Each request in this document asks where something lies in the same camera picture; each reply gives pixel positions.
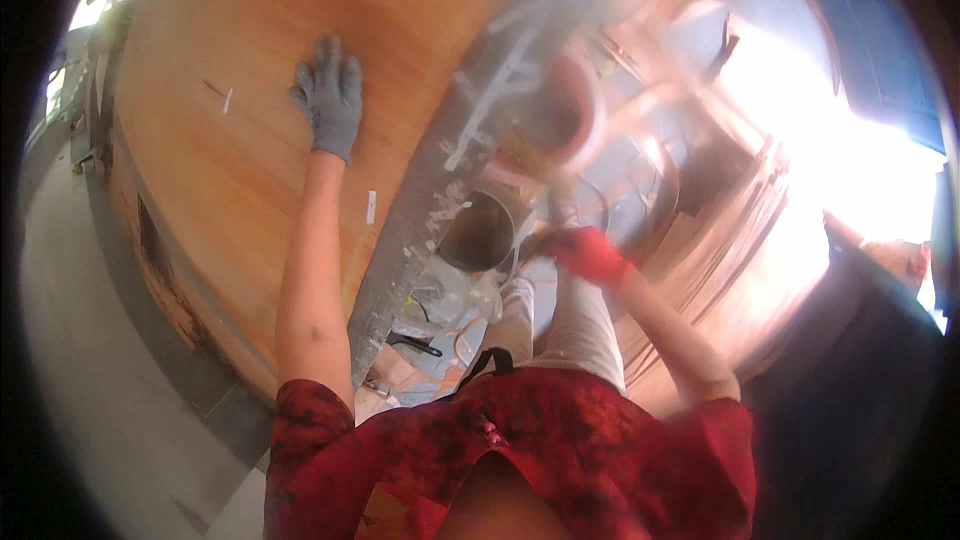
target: wooden plank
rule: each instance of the wooden plank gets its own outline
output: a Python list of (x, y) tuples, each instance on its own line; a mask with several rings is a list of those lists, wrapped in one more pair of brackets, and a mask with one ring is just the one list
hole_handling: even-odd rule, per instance
[[(365, 116), (341, 198), (346, 317), (450, 76), (502, 2), (138, 1), (115, 123), (152, 215), (196, 268), (209, 300), (269, 363), (310, 146), (306, 121), (286, 93), (294, 64), (308, 58), (318, 36), (337, 32), (365, 69)], [(371, 225), (369, 191), (377, 192)], [(216, 340), (238, 342), (230, 334)]]

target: wood grain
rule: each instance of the wood grain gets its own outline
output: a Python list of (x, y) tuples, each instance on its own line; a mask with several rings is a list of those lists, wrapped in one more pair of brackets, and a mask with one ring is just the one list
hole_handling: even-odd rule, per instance
[[(337, 32), (364, 66), (365, 115), (341, 198), (346, 318), (406, 164), (451, 73), (502, 1), (139, 0), (116, 123), (156, 215), (269, 363), (310, 146), (287, 98), (295, 63), (318, 36)], [(378, 199), (372, 225), (370, 190)]]

